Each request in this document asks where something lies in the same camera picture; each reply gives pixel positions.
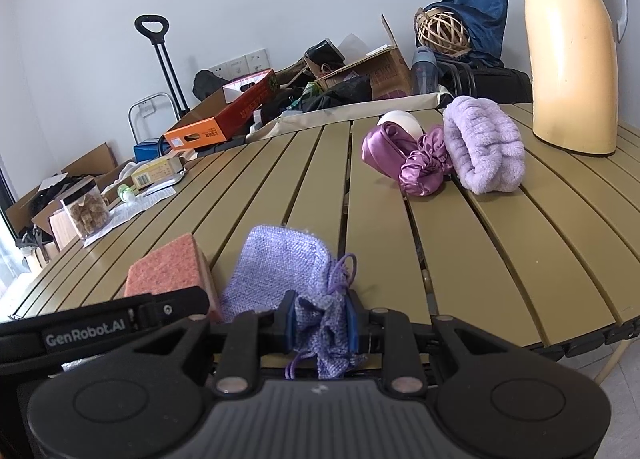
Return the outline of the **white paper cone cup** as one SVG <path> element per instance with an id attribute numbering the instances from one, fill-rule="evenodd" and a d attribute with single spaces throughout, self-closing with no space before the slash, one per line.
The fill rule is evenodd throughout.
<path id="1" fill-rule="evenodd" d="M 394 123 L 401 127 L 413 139 L 419 140 L 424 134 L 424 130 L 418 120 L 408 111 L 392 110 L 386 112 L 378 120 L 378 125 Z"/>

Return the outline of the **woven rattan ball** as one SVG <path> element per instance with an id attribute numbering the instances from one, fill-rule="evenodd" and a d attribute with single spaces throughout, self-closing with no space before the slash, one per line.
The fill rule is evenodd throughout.
<path id="1" fill-rule="evenodd" d="M 413 20 L 416 44 L 433 52 L 459 58 L 471 51 L 471 40 L 463 22 L 452 12 L 439 7 L 419 8 Z"/>

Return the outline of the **lavender fluffy headband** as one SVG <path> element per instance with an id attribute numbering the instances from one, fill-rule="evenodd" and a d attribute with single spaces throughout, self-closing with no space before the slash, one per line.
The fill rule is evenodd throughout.
<path id="1" fill-rule="evenodd" d="M 442 128 L 454 171 L 465 189 L 485 194 L 520 187 L 526 171 L 520 130 L 495 101 L 454 98 L 442 112 Z"/>

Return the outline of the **large cardboard boxes left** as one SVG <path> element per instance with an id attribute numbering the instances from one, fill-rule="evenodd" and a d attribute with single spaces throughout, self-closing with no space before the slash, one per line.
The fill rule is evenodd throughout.
<path id="1" fill-rule="evenodd" d="M 16 245 L 21 248 L 24 236 L 27 236 L 28 243 L 36 243 L 37 237 L 43 243 L 51 242 L 53 231 L 50 217 L 62 210 L 60 198 L 63 194 L 85 178 L 92 178 L 99 190 L 103 191 L 118 179 L 126 164 L 117 165 L 112 148 L 104 142 L 64 167 L 60 171 L 64 177 L 56 184 L 43 190 L 39 186 L 30 190 L 4 213 Z"/>

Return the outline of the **green white small bottle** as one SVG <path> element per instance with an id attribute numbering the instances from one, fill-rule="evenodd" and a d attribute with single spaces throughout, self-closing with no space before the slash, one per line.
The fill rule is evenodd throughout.
<path id="1" fill-rule="evenodd" d="M 125 184 L 118 186 L 117 194 L 120 201 L 124 203 L 132 203 L 136 200 L 136 190 Z"/>

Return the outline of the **open brown cardboard box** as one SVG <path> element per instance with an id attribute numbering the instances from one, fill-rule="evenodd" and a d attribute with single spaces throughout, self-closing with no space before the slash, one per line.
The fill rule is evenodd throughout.
<path id="1" fill-rule="evenodd" d="M 352 62 L 347 61 L 344 49 L 336 47 L 328 38 L 306 50 L 306 65 L 323 90 L 352 78 L 367 76 L 374 100 L 407 97 L 411 94 L 411 76 L 407 63 L 384 16 L 381 16 L 381 22 L 388 42 Z"/>

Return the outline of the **orange shoe box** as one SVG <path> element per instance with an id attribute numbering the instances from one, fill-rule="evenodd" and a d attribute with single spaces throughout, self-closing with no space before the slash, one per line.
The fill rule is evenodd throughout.
<path id="1" fill-rule="evenodd" d="M 205 98 L 171 127 L 164 138 L 174 150 L 229 141 L 279 88 L 272 69 L 240 78 Z"/>

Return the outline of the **purple satin scrunchie cloth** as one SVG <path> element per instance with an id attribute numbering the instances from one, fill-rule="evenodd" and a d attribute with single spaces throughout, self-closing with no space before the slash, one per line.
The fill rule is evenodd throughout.
<path id="1" fill-rule="evenodd" d="M 361 159 L 413 197 L 431 196 L 454 173 L 440 125 L 415 140 L 398 124 L 384 122 L 364 136 Z"/>

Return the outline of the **small beige carton box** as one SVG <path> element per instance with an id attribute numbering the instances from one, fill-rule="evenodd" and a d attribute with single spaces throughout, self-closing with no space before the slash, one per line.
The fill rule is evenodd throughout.
<path id="1" fill-rule="evenodd" d="M 134 187 L 139 190 L 177 175 L 183 170 L 183 162 L 178 156 L 163 156 L 143 164 L 131 174 Z"/>

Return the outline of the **olive folding camp table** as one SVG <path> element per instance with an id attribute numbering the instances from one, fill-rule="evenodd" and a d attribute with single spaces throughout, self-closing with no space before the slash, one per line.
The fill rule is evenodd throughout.
<path id="1" fill-rule="evenodd" d="M 215 285 L 230 278 L 257 225 L 309 231 L 358 261 L 364 305 L 461 318 L 553 357 L 576 356 L 639 332 L 639 132 L 621 125 L 611 156 L 551 147 L 518 123 L 526 175 L 518 191 L 485 196 L 455 180 L 407 198 L 361 161 L 370 119 L 316 127 L 198 160 L 176 193 L 85 247 L 72 242 L 1 300 L 3 318 L 119 297 L 129 267 L 192 235 Z"/>

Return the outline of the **lavender knit drawstring pouch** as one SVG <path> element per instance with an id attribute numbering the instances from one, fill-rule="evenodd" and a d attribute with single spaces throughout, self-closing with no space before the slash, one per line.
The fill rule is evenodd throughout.
<path id="1" fill-rule="evenodd" d="M 285 376 L 299 361 L 314 358 L 321 380 L 337 379 L 359 365 L 349 348 L 347 291 L 357 274 L 357 257 L 334 257 L 317 237 L 281 226 L 260 225 L 248 234 L 233 274 L 221 294 L 226 323 L 244 312 L 276 309 L 294 293 L 293 351 Z"/>

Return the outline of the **white metal frame chair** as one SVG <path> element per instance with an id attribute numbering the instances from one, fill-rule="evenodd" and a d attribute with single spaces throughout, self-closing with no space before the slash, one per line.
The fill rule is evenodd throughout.
<path id="1" fill-rule="evenodd" d="M 158 140 L 179 120 L 178 108 L 168 93 L 156 93 L 135 102 L 127 120 L 134 145 Z"/>

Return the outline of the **navy blue bag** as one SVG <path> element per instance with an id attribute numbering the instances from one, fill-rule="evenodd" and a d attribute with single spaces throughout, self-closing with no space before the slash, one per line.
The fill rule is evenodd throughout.
<path id="1" fill-rule="evenodd" d="M 471 42 L 471 51 L 464 56 L 469 64 L 503 68 L 501 55 L 508 6 L 509 0 L 441 0 L 429 4 L 426 10 L 450 11 L 462 22 Z"/>

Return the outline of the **pink yellow sponge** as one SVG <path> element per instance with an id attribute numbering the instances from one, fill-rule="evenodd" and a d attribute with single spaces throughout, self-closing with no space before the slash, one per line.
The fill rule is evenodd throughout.
<path id="1" fill-rule="evenodd" d="M 208 260 L 194 237 L 184 234 L 146 254 L 129 267 L 125 297 L 138 294 L 161 294 L 199 287 L 209 301 L 207 316 L 221 323 L 222 312 Z"/>

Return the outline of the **grey blue water bottle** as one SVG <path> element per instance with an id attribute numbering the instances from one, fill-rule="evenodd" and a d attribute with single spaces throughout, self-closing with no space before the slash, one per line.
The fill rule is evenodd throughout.
<path id="1" fill-rule="evenodd" d="M 414 52 L 411 68 L 413 95 L 426 95 L 439 90 L 439 70 L 434 52 L 428 47 L 418 47 Z"/>

